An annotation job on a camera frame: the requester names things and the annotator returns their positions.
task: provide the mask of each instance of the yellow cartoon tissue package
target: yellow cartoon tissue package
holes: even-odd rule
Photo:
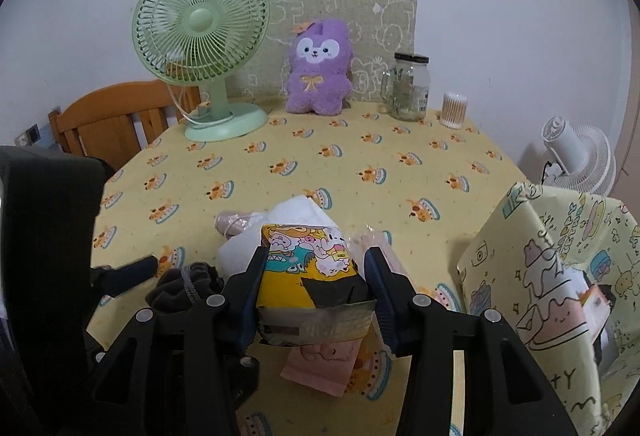
[[[458,262],[467,311],[500,311],[580,436],[603,434],[640,376],[639,241],[616,199],[517,183]]]
[[[264,225],[269,255],[258,291],[259,331],[276,346],[361,339],[375,301],[337,228]]]

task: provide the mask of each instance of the tissue package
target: tissue package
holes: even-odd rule
[[[260,334],[276,346],[361,339],[375,301],[337,228],[264,225],[269,248],[258,291]]]

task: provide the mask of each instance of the black jar lid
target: black jar lid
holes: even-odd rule
[[[415,62],[416,64],[429,64],[429,57],[421,54],[395,53],[394,58],[405,62]]]

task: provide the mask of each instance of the yellow bow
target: yellow bow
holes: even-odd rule
[[[303,82],[306,82],[305,91],[317,90],[316,83],[324,82],[324,78],[319,74],[316,74],[316,76],[309,76],[308,74],[304,74],[303,76],[300,76],[300,80],[302,80]]]

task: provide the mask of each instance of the green desk fan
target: green desk fan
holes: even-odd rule
[[[250,103],[229,103],[225,77],[251,58],[269,23],[269,0],[139,0],[133,42],[142,63],[168,84],[187,120],[192,141],[220,141],[254,131],[266,113]],[[175,98],[171,85],[182,86]],[[179,104],[187,86],[197,85],[209,103],[193,112]]]

